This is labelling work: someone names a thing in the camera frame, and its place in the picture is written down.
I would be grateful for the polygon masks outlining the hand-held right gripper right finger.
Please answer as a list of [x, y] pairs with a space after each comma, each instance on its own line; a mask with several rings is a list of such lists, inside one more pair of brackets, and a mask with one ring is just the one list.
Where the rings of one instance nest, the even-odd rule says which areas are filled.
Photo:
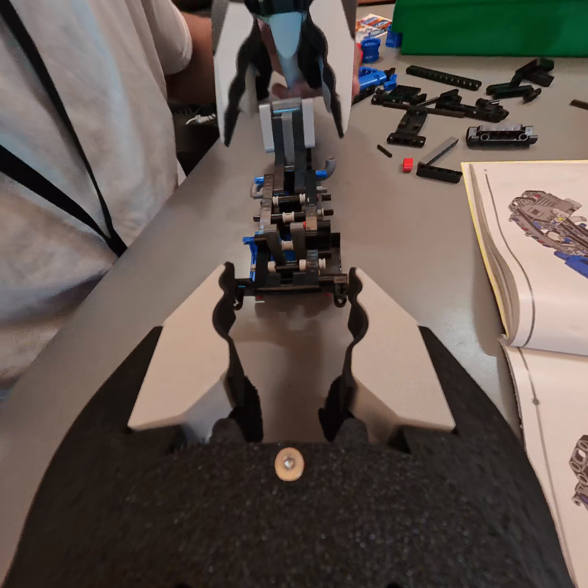
[[376, 443], [407, 426], [452, 432], [455, 421], [416, 320], [359, 268], [349, 271], [348, 300], [352, 341], [319, 410], [327, 440], [350, 418]]

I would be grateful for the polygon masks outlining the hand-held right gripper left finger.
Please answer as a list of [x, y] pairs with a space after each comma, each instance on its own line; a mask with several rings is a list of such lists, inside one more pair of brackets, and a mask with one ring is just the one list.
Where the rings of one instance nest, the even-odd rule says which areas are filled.
[[220, 264], [164, 321], [128, 428], [178, 425], [205, 442], [231, 417], [246, 441], [262, 441], [259, 394], [230, 335], [235, 293], [233, 264]]

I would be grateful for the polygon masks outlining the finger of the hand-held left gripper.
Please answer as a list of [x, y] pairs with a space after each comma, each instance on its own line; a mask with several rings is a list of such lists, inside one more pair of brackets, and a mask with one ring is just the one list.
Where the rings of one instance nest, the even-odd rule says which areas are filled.
[[213, 2], [212, 43], [217, 123], [229, 146], [239, 114], [254, 114], [258, 106], [253, 65], [258, 23], [244, 1]]
[[322, 95], [342, 138], [353, 100], [356, 1], [322, 1]]

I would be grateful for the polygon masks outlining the black blue lego model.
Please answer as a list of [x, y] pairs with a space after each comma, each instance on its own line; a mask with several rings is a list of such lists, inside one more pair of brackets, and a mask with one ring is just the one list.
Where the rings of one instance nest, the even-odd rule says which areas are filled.
[[259, 213], [253, 236], [243, 239], [251, 252], [249, 277], [235, 287], [235, 306], [247, 296], [329, 295], [336, 307], [348, 299], [348, 276], [342, 271], [341, 236], [331, 227], [333, 210], [324, 182], [336, 168], [328, 158], [313, 166], [316, 144], [313, 99], [283, 99], [259, 107], [266, 153], [272, 168], [254, 179], [251, 198]]

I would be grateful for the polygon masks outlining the lego instruction booklet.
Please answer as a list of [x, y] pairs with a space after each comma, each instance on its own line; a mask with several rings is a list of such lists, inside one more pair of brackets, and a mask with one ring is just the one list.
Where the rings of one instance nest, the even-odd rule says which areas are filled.
[[527, 457], [587, 587], [587, 161], [462, 163]]

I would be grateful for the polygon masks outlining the blue lego connector piece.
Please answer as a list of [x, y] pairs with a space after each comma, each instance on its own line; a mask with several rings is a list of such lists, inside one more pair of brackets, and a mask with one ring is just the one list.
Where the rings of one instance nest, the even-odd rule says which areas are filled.
[[367, 66], [359, 67], [359, 91], [365, 92], [382, 86], [385, 91], [392, 91], [398, 85], [398, 76], [395, 68], [379, 70]]

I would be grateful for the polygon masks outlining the lego sticker sheet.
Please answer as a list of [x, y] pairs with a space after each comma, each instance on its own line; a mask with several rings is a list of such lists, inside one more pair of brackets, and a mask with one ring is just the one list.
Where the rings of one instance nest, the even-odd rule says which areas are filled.
[[390, 18], [369, 13], [356, 20], [356, 43], [361, 43], [365, 38], [378, 38], [386, 36], [392, 23]]

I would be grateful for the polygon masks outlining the pile of black lego pieces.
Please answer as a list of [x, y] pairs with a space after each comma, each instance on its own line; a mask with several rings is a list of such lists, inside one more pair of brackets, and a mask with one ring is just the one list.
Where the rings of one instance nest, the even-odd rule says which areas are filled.
[[554, 68], [554, 60], [535, 58], [518, 68], [509, 82], [489, 85], [485, 96], [469, 105], [463, 102], [459, 91], [478, 91], [481, 88], [480, 80], [410, 65], [406, 70], [408, 75], [447, 85], [451, 89], [429, 99], [417, 87], [397, 85], [393, 88], [388, 82], [374, 90], [371, 103], [404, 112], [397, 129], [388, 136], [388, 144], [421, 148], [425, 138], [420, 132], [429, 115], [501, 123], [509, 116], [509, 111], [502, 106], [501, 100], [521, 98], [524, 104], [530, 103], [540, 95], [543, 88], [552, 84]]

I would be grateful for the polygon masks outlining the dark grey lego tile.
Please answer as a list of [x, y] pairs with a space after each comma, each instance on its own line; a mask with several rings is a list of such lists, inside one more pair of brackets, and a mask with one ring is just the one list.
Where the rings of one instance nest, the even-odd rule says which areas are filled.
[[425, 164], [434, 165], [437, 160], [451, 151], [458, 144], [458, 142], [459, 138], [449, 137], [443, 143], [434, 148], [433, 151], [431, 151], [428, 155], [426, 155], [426, 158], [424, 159]]

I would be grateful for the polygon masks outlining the short black lego beam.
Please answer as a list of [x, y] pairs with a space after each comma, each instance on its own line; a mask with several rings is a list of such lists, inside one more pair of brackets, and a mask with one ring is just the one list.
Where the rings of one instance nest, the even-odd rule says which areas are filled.
[[453, 185], [458, 184], [463, 177], [463, 173], [461, 171], [440, 168], [438, 166], [425, 164], [423, 162], [418, 163], [416, 175], [420, 178], [450, 183]]

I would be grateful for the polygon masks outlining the person's left hand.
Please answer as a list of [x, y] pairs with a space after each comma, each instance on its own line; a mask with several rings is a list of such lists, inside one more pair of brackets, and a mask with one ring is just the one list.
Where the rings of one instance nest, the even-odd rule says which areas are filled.
[[307, 82], [301, 82], [289, 87], [284, 84], [275, 83], [272, 85], [271, 94], [279, 100], [285, 99], [307, 99], [316, 98], [322, 95], [322, 88], [313, 89]]

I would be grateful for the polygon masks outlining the person's white shirt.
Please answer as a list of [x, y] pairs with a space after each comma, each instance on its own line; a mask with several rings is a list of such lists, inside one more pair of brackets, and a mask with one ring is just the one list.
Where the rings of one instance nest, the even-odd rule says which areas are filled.
[[[164, 76], [192, 56], [171, 1], [11, 1], [132, 244], [178, 186]], [[1, 20], [1, 146], [105, 231], [92, 180], [17, 39]], [[1, 393], [116, 262], [99, 234], [1, 174]]]

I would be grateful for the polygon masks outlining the green plastic bin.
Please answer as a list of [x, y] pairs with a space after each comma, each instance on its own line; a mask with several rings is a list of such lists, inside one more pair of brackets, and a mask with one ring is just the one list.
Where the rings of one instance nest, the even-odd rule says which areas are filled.
[[404, 55], [587, 57], [587, 1], [396, 1]]

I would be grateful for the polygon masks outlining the black lego frame brick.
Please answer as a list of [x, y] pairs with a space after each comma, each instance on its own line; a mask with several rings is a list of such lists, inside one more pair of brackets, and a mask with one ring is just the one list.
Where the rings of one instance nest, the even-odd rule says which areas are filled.
[[539, 139], [533, 126], [518, 124], [484, 124], [472, 126], [466, 132], [466, 144], [470, 148], [528, 147]]

